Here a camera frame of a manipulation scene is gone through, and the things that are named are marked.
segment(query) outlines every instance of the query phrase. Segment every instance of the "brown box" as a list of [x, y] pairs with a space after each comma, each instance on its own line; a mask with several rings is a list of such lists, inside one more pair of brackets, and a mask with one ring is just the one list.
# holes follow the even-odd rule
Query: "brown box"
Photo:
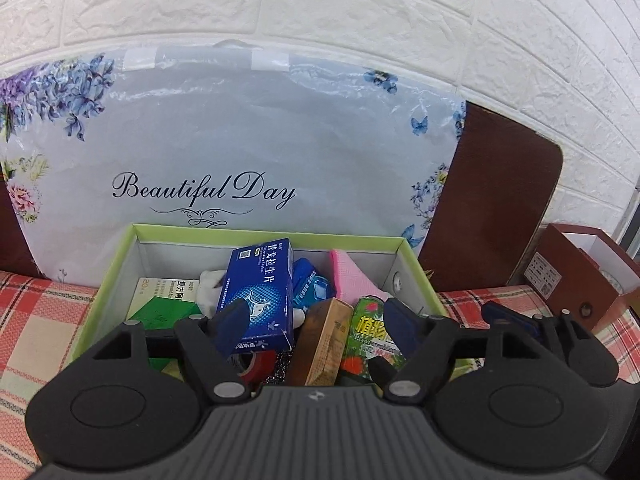
[[593, 333], [629, 306], [640, 312], [640, 267], [600, 229], [549, 224], [525, 278], [554, 314], [565, 308]]
[[287, 369], [286, 385], [334, 385], [352, 315], [353, 308], [336, 299], [309, 308]]

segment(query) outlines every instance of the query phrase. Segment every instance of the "pink flower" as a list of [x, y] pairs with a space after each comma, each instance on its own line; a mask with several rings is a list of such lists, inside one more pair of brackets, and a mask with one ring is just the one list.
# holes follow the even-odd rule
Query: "pink flower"
[[9, 184], [8, 190], [14, 209], [20, 216], [37, 212], [37, 202], [32, 197], [33, 192], [30, 189], [22, 184]]

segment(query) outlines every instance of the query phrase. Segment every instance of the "open box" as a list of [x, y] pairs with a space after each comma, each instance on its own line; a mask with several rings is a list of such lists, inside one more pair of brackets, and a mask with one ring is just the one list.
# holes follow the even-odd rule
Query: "open box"
[[198, 279], [203, 270], [225, 269], [233, 249], [278, 238], [289, 238], [294, 259], [308, 258], [328, 279], [332, 275], [329, 250], [345, 250], [378, 288], [414, 312], [447, 316], [404, 238], [134, 224], [124, 234], [90, 307], [73, 358], [126, 318], [139, 278]]
[[549, 224], [525, 277], [554, 314], [567, 309], [593, 333], [640, 310], [640, 267], [600, 229]]

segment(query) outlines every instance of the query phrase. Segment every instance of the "black glittery object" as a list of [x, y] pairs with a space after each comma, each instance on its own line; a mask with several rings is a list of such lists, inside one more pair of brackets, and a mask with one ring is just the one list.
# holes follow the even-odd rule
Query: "black glittery object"
[[293, 352], [281, 352], [276, 355], [276, 364], [273, 367], [273, 373], [267, 377], [262, 384], [284, 384], [284, 376], [291, 362]]

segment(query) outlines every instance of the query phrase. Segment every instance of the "light green storage box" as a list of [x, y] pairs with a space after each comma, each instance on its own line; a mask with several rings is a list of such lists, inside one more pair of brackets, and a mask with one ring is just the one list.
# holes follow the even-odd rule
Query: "light green storage box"
[[123, 236], [96, 294], [73, 357], [125, 319], [139, 278], [198, 279], [203, 270], [225, 269], [234, 249], [278, 238], [289, 238], [294, 259], [308, 258], [328, 279], [332, 276], [329, 250], [345, 250], [378, 288], [414, 312], [447, 315], [404, 238], [134, 224]]

